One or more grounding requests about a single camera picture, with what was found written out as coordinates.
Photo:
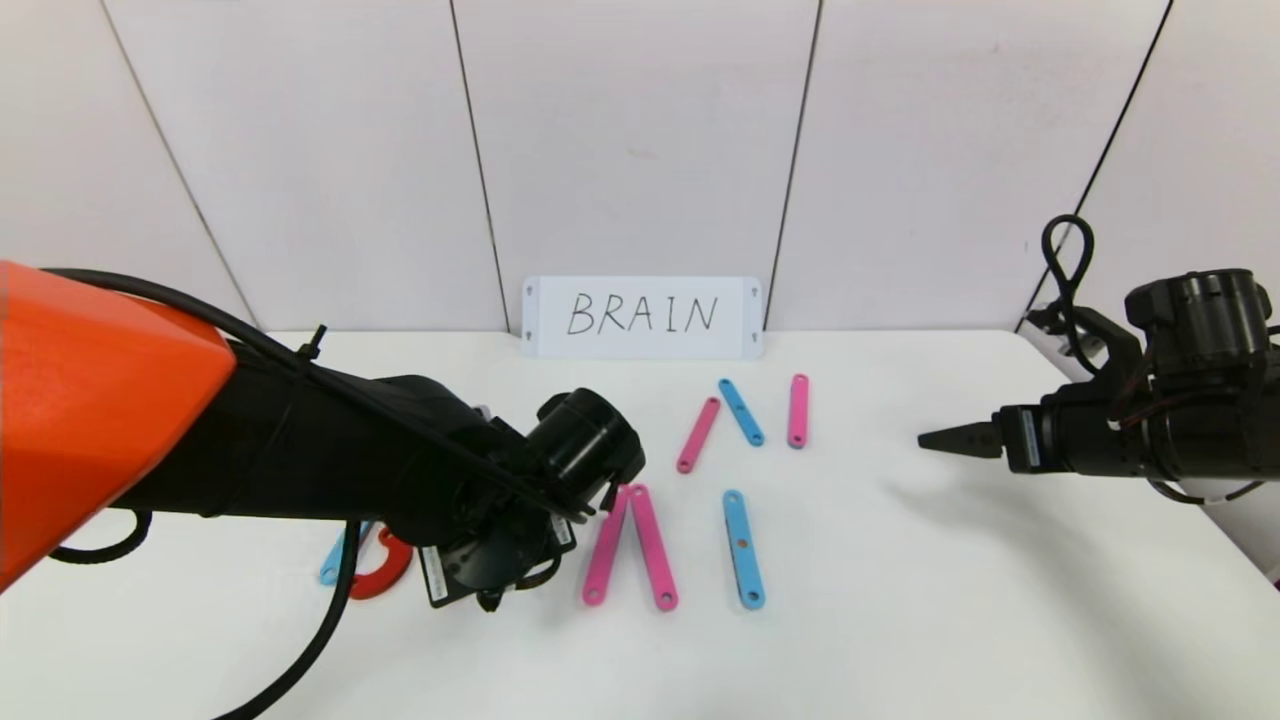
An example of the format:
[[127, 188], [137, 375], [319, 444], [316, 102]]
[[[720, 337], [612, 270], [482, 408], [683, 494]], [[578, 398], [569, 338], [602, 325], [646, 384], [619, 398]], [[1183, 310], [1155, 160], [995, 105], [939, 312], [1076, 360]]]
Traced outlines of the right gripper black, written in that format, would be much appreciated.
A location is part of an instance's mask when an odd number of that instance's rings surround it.
[[1110, 400], [1073, 387], [1038, 404], [1004, 406], [988, 420], [931, 430], [920, 448], [965, 457], [1000, 459], [1018, 474], [1146, 477], [1148, 447], [1140, 430], [1108, 424]]

